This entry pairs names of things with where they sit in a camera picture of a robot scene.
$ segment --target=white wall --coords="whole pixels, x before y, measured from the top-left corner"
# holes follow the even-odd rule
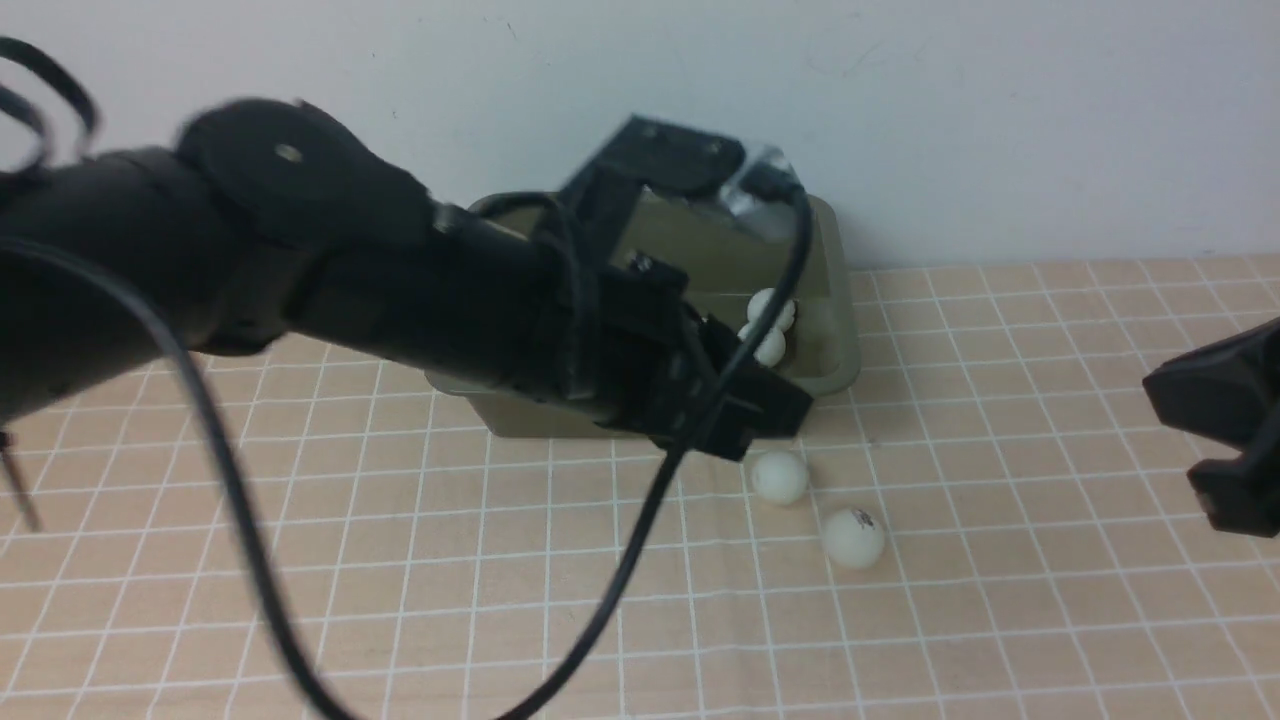
[[[641,111],[781,145],[858,264],[1280,249],[1275,0],[4,0],[0,28],[92,88],[101,146],[303,97],[465,202]]]

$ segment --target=white ball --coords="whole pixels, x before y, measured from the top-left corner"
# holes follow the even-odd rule
[[[884,527],[865,510],[840,510],[822,524],[822,548],[836,565],[865,570],[884,553]]]
[[[751,300],[746,304],[746,322],[754,323],[764,314],[764,306],[769,304],[769,299],[773,297],[773,288],[762,290],[751,296]],[[778,319],[773,323],[773,327],[787,332],[791,325],[796,322],[796,301],[787,300],[787,304],[782,306],[782,313],[778,314]]]
[[[773,505],[791,505],[809,487],[809,468],[795,454],[771,450],[751,469],[755,496]]]
[[[751,332],[751,323],[742,325],[742,329],[737,331],[739,340],[746,340],[746,333]],[[760,347],[755,348],[755,361],[765,368],[772,368],[782,360],[782,356],[787,352],[787,338],[782,336],[782,332],[773,328],[764,336],[760,341]]]

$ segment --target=black robotic arm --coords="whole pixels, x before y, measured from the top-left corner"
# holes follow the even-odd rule
[[[0,56],[46,79],[92,129],[92,102],[56,63],[10,38],[0,38]],[[808,196],[776,151],[634,118],[556,200],[515,193],[481,214],[544,208],[526,238],[433,201],[305,104],[232,102],[189,123],[174,151],[59,170],[44,167],[35,108],[0,86],[0,113],[41,140],[26,168],[0,174],[0,428],[168,356],[223,478],[264,620],[325,717],[353,715],[301,650],[188,350],[246,355],[300,332],[556,404],[667,450],[599,606],[561,665],[503,715],[511,719],[536,714],[600,637],[685,454],[741,459],[756,437],[792,437],[812,404],[753,360],[812,240]],[[780,209],[794,223],[787,268],[741,343],[684,301],[678,268],[644,255],[611,264],[645,190],[749,227],[776,227]],[[26,502],[9,442],[0,432],[3,470]]]

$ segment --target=plastic tray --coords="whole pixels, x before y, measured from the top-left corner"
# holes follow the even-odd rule
[[[488,199],[476,202],[483,206]],[[858,331],[849,293],[849,269],[840,227],[831,205],[810,196],[814,245],[796,290],[796,322],[787,332],[787,352],[774,368],[814,396],[842,392],[861,369]],[[516,211],[497,222],[521,234],[535,210]],[[746,304],[756,291],[773,287],[786,263],[788,243],[765,243],[686,208],[645,195],[614,252],[621,263],[640,250],[689,273],[686,299],[703,314],[732,327],[746,323]],[[573,413],[475,387],[428,373],[438,391],[465,397],[489,430],[499,437],[616,437]]]

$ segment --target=table surface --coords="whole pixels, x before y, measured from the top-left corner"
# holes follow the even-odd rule
[[[741,466],[687,460],[548,715],[1276,717],[1280,541],[1208,528],[1183,473],[1224,448],[1160,428],[1139,379],[1280,314],[1280,256],[851,281],[864,370],[794,443],[813,493],[764,506]],[[658,462],[494,438],[420,373],[306,340],[207,374],[298,629],[365,717],[530,691]],[[303,715],[163,366],[13,430],[49,527],[0,502],[0,716]],[[872,570],[819,548],[846,506],[890,528]]]

